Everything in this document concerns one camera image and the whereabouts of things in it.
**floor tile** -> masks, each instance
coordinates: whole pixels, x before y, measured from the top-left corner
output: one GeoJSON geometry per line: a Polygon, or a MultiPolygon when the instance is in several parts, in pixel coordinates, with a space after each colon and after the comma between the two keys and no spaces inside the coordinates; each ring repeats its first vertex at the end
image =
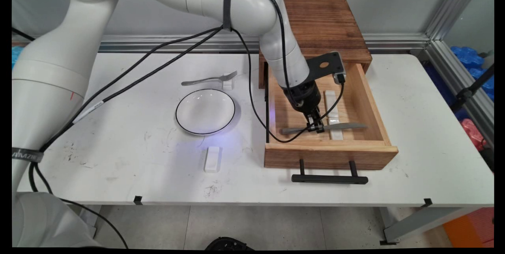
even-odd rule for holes
{"type": "Polygon", "coordinates": [[[318,207],[192,206],[184,249],[203,250],[220,236],[254,250],[325,249],[318,207]]]}
{"type": "MultiPolygon", "coordinates": [[[[399,219],[413,208],[399,208],[399,219]]],[[[380,245],[384,240],[379,209],[373,207],[322,207],[321,217],[327,249],[452,247],[443,227],[402,240],[398,245],[380,245]]]]}
{"type": "Polygon", "coordinates": [[[382,220],[372,207],[321,207],[327,249],[382,247],[382,220]]]}
{"type": "MultiPolygon", "coordinates": [[[[100,214],[119,230],[128,247],[183,249],[189,206],[104,205],[100,214]]],[[[124,248],[121,239],[100,218],[95,240],[104,247],[124,248]]]]}

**wooden drawer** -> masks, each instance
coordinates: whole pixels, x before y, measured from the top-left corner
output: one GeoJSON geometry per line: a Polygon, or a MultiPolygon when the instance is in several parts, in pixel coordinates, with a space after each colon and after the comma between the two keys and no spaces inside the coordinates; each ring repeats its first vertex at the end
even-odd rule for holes
{"type": "MultiPolygon", "coordinates": [[[[331,140],[329,131],[317,134],[305,132],[289,143],[280,143],[269,137],[265,145],[265,167],[299,168],[303,159],[305,168],[349,169],[354,160],[357,169],[380,170],[398,153],[392,146],[368,86],[363,67],[359,63],[347,63],[344,93],[337,104],[341,123],[365,123],[368,128],[343,130],[343,140],[331,140]]],[[[326,112],[324,91],[340,93],[340,85],[331,75],[316,81],[321,92],[319,109],[326,112]]],[[[270,131],[281,140],[293,135],[281,135],[281,128],[304,127],[305,117],[293,110],[279,87],[271,70],[268,72],[268,117],[270,131]]]]}

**white wall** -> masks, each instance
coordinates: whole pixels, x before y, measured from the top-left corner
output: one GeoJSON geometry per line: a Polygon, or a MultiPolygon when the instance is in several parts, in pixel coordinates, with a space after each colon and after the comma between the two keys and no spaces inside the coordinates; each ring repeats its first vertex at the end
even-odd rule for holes
{"type": "MultiPolygon", "coordinates": [[[[443,0],[348,0],[362,33],[420,33],[443,0]]],[[[12,25],[32,35],[54,29],[69,0],[12,0],[12,25]]],[[[220,24],[154,0],[119,0],[106,35],[192,34],[220,24]]]]}
{"type": "Polygon", "coordinates": [[[479,53],[494,50],[494,0],[471,0],[444,41],[479,53]]]}

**robotic arm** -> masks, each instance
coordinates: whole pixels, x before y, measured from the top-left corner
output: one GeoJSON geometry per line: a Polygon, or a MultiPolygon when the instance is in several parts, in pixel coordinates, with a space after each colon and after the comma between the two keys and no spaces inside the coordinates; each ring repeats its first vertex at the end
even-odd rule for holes
{"type": "MultiPolygon", "coordinates": [[[[157,0],[166,6],[196,15],[223,21],[223,0],[157,0]]],[[[307,79],[310,68],[301,54],[294,38],[283,0],[275,0],[283,16],[285,28],[285,60],[287,79],[295,101],[288,97],[293,108],[303,112],[307,121],[319,118],[317,108],[321,95],[315,82],[307,79]]],[[[38,158],[37,150],[56,134],[83,103],[88,81],[99,49],[103,30],[107,25],[118,0],[70,0],[64,21],[58,28],[29,44],[20,54],[12,72],[12,204],[13,245],[55,245],[61,240],[61,227],[71,233],[86,227],[81,223],[65,221],[68,216],[48,219],[47,229],[58,228],[58,232],[39,230],[33,235],[43,236],[38,240],[24,231],[29,228],[26,218],[41,212],[33,205],[36,199],[16,191],[30,161],[38,158]],[[23,227],[15,223],[23,221],[23,227]]],[[[231,0],[231,26],[241,33],[260,36],[260,49],[267,60],[277,82],[286,92],[283,69],[281,26],[270,0],[231,0]]],[[[41,197],[40,204],[48,209],[66,208],[57,198],[41,197]]],[[[75,236],[71,242],[65,237],[66,245],[83,245],[89,238],[75,236]]]]}

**silver fork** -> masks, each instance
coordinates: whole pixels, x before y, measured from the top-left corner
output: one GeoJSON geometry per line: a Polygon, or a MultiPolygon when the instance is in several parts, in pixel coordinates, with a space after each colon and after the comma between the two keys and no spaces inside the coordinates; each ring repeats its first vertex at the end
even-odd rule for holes
{"type": "Polygon", "coordinates": [[[181,82],[181,85],[183,85],[183,86],[192,85],[192,84],[200,83],[202,81],[213,80],[213,79],[218,79],[220,81],[229,81],[229,80],[231,80],[236,75],[237,75],[237,71],[232,72],[229,75],[225,75],[225,76],[221,76],[221,77],[204,78],[202,80],[197,80],[197,81],[181,82]]]}

